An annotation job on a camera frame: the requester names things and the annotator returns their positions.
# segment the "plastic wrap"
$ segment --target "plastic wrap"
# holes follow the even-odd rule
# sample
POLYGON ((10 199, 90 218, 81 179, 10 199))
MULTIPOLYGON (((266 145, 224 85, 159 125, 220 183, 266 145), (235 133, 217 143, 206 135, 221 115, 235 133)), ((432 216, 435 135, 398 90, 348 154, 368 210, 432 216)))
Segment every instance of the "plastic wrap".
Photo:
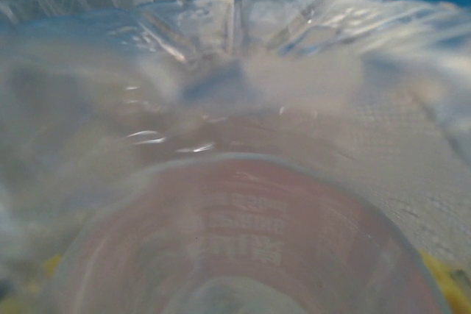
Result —
POLYGON ((223 152, 307 168, 415 247, 471 266, 468 12, 385 0, 0 10, 0 276, 28 300, 43 261, 137 193, 130 176, 223 152))

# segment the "wrinkled plastic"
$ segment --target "wrinkled plastic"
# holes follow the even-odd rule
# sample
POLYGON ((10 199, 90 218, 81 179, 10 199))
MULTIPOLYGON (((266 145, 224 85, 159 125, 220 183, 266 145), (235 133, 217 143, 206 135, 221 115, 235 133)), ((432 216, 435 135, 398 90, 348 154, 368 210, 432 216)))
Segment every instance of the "wrinkled plastic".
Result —
POLYGON ((0 10, 0 276, 25 298, 47 282, 43 261, 137 193, 124 180, 222 152, 308 168, 415 247, 471 266, 468 12, 385 0, 0 10))

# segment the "clear plastic cup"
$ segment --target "clear plastic cup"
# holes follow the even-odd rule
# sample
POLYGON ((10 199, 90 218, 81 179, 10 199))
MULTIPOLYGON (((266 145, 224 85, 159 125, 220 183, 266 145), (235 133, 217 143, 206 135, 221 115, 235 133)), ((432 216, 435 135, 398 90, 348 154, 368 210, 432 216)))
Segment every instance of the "clear plastic cup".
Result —
POLYGON ((61 313, 449 313, 379 209, 278 159, 174 161, 121 187, 57 269, 61 313))

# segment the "yellow object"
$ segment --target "yellow object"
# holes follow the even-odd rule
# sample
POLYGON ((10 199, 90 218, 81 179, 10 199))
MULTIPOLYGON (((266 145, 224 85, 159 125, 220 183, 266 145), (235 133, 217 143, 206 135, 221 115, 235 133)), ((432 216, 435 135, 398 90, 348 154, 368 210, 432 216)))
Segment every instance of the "yellow object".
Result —
POLYGON ((430 254, 421 251, 424 264, 448 301, 453 314, 471 314, 471 300, 466 297, 460 285, 453 279, 454 268, 442 263, 430 254))
MULTIPOLYGON (((43 263, 43 269, 48 277, 52 277, 61 260, 62 257, 57 254, 43 263)), ((37 293, 40 290, 39 285, 36 283, 31 283, 28 287, 31 293, 37 293)), ((28 313, 26 309, 26 304, 15 297, 14 294, 0 301, 0 314, 24 314, 28 313)))

